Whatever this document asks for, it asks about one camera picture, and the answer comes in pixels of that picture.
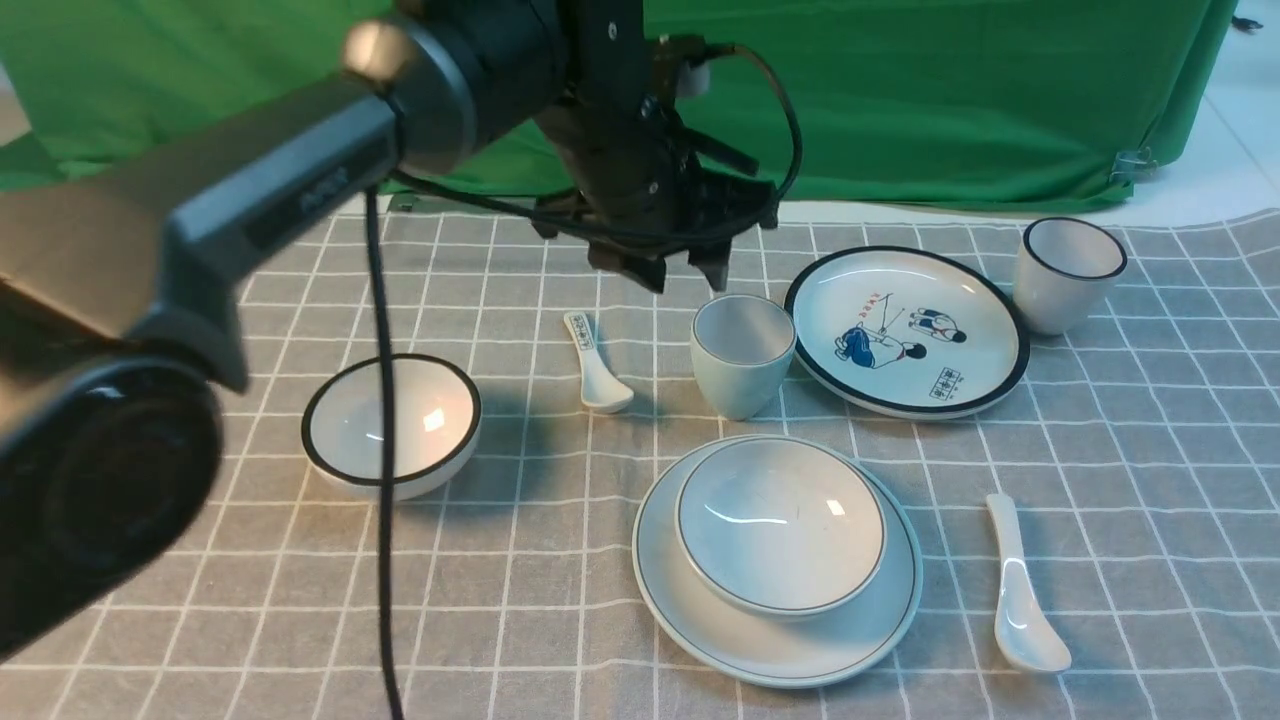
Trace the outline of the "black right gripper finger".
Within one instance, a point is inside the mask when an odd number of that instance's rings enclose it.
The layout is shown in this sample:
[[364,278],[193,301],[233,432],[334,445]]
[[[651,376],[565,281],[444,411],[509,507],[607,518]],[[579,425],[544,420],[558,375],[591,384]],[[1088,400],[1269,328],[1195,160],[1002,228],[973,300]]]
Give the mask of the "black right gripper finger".
[[695,266],[710,290],[723,293],[728,283],[732,243],[698,243],[687,250],[687,264]]

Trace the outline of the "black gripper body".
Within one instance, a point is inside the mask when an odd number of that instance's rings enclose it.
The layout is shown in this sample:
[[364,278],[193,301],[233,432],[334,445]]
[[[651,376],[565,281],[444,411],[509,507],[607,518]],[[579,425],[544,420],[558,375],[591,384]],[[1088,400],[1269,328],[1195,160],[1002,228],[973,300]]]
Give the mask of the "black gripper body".
[[781,188],[758,178],[755,158],[687,126],[676,106],[707,88],[713,61],[742,58],[778,92],[773,68],[742,44],[696,35],[653,40],[648,55],[649,81],[630,109],[567,96],[536,117],[572,184],[535,200],[534,231],[667,259],[698,243],[732,243],[751,228],[774,229]]

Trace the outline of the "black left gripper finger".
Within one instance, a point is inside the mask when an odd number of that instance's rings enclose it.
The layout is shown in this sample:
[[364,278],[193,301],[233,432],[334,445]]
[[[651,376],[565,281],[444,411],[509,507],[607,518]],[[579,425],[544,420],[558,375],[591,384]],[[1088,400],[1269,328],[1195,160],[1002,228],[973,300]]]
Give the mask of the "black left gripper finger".
[[667,265],[663,258],[641,258],[613,249],[593,249],[591,268],[623,277],[654,295],[666,291]]

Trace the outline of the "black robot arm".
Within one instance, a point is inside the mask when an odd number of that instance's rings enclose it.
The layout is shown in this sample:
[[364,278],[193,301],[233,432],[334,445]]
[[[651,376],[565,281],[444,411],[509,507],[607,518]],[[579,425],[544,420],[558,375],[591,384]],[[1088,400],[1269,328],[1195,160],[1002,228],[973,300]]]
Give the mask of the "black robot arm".
[[588,243],[659,293],[724,288],[803,141],[742,44],[646,37],[640,1],[398,1],[340,72],[90,176],[3,196],[3,657],[164,555],[250,383],[238,288],[394,179]]

